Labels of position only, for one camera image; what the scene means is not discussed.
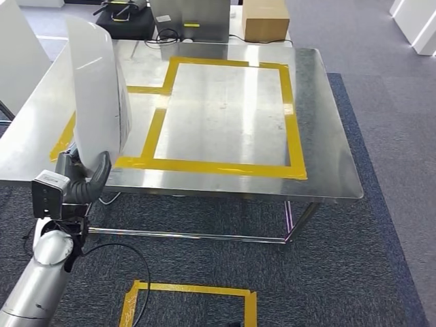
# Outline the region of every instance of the table leg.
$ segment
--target table leg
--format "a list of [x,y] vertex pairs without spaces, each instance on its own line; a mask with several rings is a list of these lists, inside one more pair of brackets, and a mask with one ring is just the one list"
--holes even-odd
[[195,234],[195,233],[177,233],[177,232],[154,232],[151,230],[119,230],[115,228],[96,228],[89,227],[90,234],[110,234],[110,235],[129,235],[129,236],[146,236],[146,237],[166,237],[166,238],[187,238],[192,240],[199,240],[201,238],[207,240],[237,240],[240,242],[250,243],[275,243],[285,244],[284,239],[277,237],[263,236],[243,236],[243,235],[219,235],[219,234]]
[[287,223],[288,224],[288,233],[285,237],[285,242],[294,240],[306,224],[313,217],[321,206],[320,202],[312,202],[300,216],[297,221],[293,220],[290,213],[290,203],[285,202],[285,211],[287,213]]

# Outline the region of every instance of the table top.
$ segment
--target table top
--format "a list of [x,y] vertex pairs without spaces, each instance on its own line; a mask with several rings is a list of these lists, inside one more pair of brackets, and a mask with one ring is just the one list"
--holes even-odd
[[[114,46],[130,86],[132,128],[108,191],[334,203],[363,196],[318,50]],[[0,184],[27,185],[54,170],[75,110],[67,44],[0,138]]]

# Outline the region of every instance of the cable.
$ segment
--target cable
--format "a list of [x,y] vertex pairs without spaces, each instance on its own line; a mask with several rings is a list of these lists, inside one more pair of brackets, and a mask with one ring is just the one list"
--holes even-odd
[[111,201],[109,201],[109,202],[105,202],[105,201],[102,200],[101,198],[98,198],[98,200],[99,200],[100,202],[104,204],[105,206],[109,206],[109,204],[112,203],[113,201],[115,201],[115,200],[116,200],[118,197],[119,197],[120,194],[121,194],[121,192],[118,192],[116,196],[114,196],[113,199],[112,199]]
[[[173,35],[161,37],[161,34],[164,31],[170,31],[173,32]],[[182,41],[182,38],[175,29],[161,29],[156,35],[155,39],[144,40],[144,43],[149,48],[157,50],[158,48],[153,48],[149,46],[149,44],[174,44],[178,41]]]
[[30,234],[32,233],[32,231],[33,229],[35,229],[35,225],[32,226],[32,228],[30,228],[29,230],[29,232],[27,232],[27,235],[23,236],[22,240],[23,240],[23,242],[23,250],[24,250],[24,253],[26,253],[26,255],[29,256],[29,257],[33,257],[33,249],[32,250],[32,253],[29,253],[29,251],[27,251],[27,249],[26,249],[26,244],[27,244],[27,240],[30,238]]
[[131,245],[127,245],[127,244],[124,244],[124,243],[106,243],[106,244],[102,244],[102,245],[97,245],[97,246],[94,247],[89,251],[84,252],[82,254],[82,256],[86,257],[86,256],[90,255],[91,253],[93,253],[94,251],[96,251],[97,249],[100,249],[102,247],[109,247],[109,246],[119,246],[119,247],[126,247],[127,249],[130,249],[130,250],[135,252],[136,254],[139,255],[140,258],[141,258],[141,260],[143,260],[144,266],[147,270],[148,288],[147,288],[147,295],[146,297],[146,301],[144,302],[144,304],[141,308],[141,311],[140,311],[140,315],[138,316],[138,319],[137,319],[137,321],[132,326],[132,327],[137,327],[139,324],[140,320],[141,320],[141,318],[144,315],[144,312],[146,311],[146,307],[147,306],[147,303],[149,302],[149,291],[150,291],[150,287],[151,287],[151,277],[150,277],[149,265],[147,264],[147,261],[146,260],[146,258],[144,258],[144,256],[142,253],[139,252],[137,249],[132,247]]
[[275,43],[275,42],[290,42],[290,44],[292,44],[292,46],[293,46],[293,42],[292,40],[290,39],[282,39],[282,40],[272,40],[272,41],[266,41],[266,42],[252,42],[252,41],[246,41],[244,39],[243,39],[242,37],[238,37],[238,35],[235,35],[235,34],[229,34],[229,37],[237,37],[239,40],[246,42],[246,43],[260,43],[260,44],[270,44],[270,43]]

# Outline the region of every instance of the gray carpet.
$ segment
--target gray carpet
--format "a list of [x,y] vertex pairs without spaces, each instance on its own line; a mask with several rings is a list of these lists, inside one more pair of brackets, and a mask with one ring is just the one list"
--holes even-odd
[[[87,248],[110,240],[134,245],[149,261],[154,282],[256,291],[258,326],[426,326],[342,79],[329,78],[362,179],[363,200],[322,206],[289,245],[94,236]],[[27,189],[2,187],[0,207],[4,302],[26,265],[21,238],[35,222]],[[282,214],[281,203],[123,194],[110,206],[96,204],[91,218],[106,227],[204,225],[266,234],[280,228]],[[106,248],[80,260],[53,326],[118,326],[124,293],[145,275],[128,250]],[[141,326],[225,326],[241,321],[242,310],[242,300],[229,296],[152,292]]]
[[296,47],[341,73],[431,326],[436,326],[436,57],[419,56],[393,0],[287,0]]

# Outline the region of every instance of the yellow tape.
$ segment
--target yellow tape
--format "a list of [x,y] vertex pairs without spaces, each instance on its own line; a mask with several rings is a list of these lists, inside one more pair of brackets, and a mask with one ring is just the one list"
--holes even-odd
[[[134,316],[137,307],[137,300],[140,290],[147,290],[148,283],[134,281],[131,289],[126,293],[120,320],[120,327],[131,327],[134,324]],[[150,291],[167,291],[167,292],[185,292],[201,293],[226,296],[242,296],[244,300],[244,326],[257,326],[257,294],[250,290],[229,287],[214,287],[201,285],[180,285],[180,284],[162,284],[151,283]]]
[[183,24],[184,27],[200,27],[200,24],[197,22],[186,22]]
[[72,134],[74,127],[75,126],[75,112],[74,112],[69,121],[67,123],[66,128],[62,132],[59,140],[54,145],[54,147],[50,152],[50,160],[54,161],[57,160],[57,156],[60,152],[66,150],[69,143],[72,140]]
[[[250,66],[247,61],[223,60],[223,59],[202,59],[188,57],[171,57],[165,79],[161,87],[127,86],[129,93],[160,94],[163,102],[167,103],[171,95],[179,65],[218,65],[232,67],[259,67],[266,69],[278,69],[280,76],[284,114],[287,130],[287,140],[290,155],[290,166],[265,166],[250,165],[241,163],[219,163],[208,161],[188,161],[175,159],[155,159],[154,154],[159,141],[159,136],[164,124],[167,111],[166,105],[161,105],[155,110],[150,128],[146,136],[140,157],[120,157],[114,165],[116,168],[137,168],[172,170],[179,172],[198,172],[205,174],[234,174],[247,176],[264,176],[271,178],[293,178],[306,180],[307,174],[301,148],[301,141],[298,131],[298,122],[295,110],[295,103],[292,95],[292,88],[287,65],[280,63],[259,63],[258,66]],[[57,143],[50,153],[51,160],[56,160],[59,152],[66,149],[72,138],[72,131],[75,122],[73,114],[67,126],[60,135]]]
[[140,281],[134,281],[131,289],[124,296],[120,327],[131,327],[134,324],[140,284]]

